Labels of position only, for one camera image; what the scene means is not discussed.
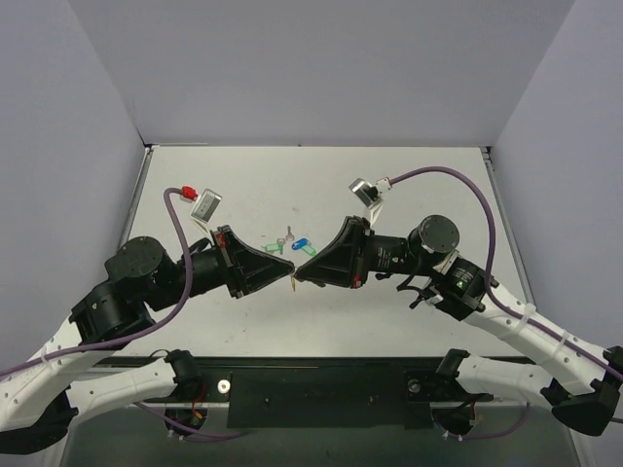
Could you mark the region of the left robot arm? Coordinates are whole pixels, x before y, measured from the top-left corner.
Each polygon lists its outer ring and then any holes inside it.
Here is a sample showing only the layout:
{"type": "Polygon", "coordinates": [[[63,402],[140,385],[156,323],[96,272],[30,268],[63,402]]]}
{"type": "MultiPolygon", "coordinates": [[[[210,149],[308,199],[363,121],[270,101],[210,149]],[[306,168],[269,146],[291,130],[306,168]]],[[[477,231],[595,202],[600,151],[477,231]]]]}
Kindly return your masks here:
{"type": "Polygon", "coordinates": [[[128,241],[105,263],[108,277],[79,301],[39,354],[1,374],[1,450],[26,454],[62,439],[82,421],[147,399],[198,399],[204,382],[188,350],[146,366],[83,380],[95,364],[156,331],[151,314],[178,312],[219,287],[239,299],[292,274],[292,262],[243,243],[224,226],[173,261],[153,237],[128,241]]]}

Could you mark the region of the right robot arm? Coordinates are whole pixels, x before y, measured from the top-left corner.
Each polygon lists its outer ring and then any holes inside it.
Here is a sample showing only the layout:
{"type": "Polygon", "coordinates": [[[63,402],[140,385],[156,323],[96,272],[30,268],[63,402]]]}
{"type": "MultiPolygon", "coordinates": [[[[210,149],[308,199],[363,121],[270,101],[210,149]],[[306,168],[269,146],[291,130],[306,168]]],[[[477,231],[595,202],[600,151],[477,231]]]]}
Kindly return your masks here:
{"type": "Polygon", "coordinates": [[[403,276],[396,289],[416,292],[411,308],[430,305],[529,360],[516,364],[451,349],[434,376],[441,395],[510,399],[546,409],[581,434],[602,435],[621,400],[621,347],[603,348],[555,325],[463,258],[458,241],[457,226],[440,215],[424,218],[406,237],[379,235],[367,220],[348,216],[337,236],[294,277],[319,287],[358,289],[369,275],[403,276]]]}

